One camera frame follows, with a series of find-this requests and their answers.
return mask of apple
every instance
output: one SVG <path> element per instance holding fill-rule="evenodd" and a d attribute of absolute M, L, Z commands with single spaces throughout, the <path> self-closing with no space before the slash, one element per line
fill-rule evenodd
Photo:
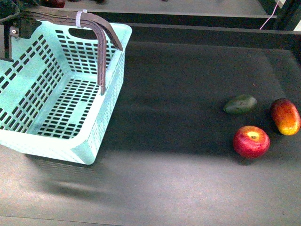
<path fill-rule="evenodd" d="M 50 8 L 64 8 L 65 0 L 41 0 L 41 5 Z"/>
<path fill-rule="evenodd" d="M 269 149 L 269 136 L 256 126 L 241 127 L 233 138 L 234 150 L 246 159 L 255 159 Z"/>

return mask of brown handle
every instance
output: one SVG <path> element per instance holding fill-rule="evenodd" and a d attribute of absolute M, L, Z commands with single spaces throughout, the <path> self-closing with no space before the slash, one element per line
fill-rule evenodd
<path fill-rule="evenodd" d="M 49 21 L 58 25 L 76 25 L 77 13 L 75 11 L 67 11 L 62 9 L 48 8 L 38 6 L 28 8 L 22 12 L 21 17 L 25 19 L 35 19 L 41 21 Z M 98 39 L 98 64 L 97 64 L 97 84 L 101 88 L 101 95 L 105 93 L 105 71 L 106 71 L 106 36 L 107 33 L 115 48 L 123 50 L 122 45 L 114 32 L 112 26 L 105 19 L 91 13 L 82 13 L 80 17 L 80 26 L 90 28 Z"/>

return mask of avocado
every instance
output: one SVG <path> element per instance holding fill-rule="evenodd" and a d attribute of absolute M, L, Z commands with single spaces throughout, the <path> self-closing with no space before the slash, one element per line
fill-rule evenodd
<path fill-rule="evenodd" d="M 256 99 L 249 94 L 242 94 L 231 99 L 225 106 L 224 112 L 228 114 L 244 114 L 251 111 L 257 104 Z"/>

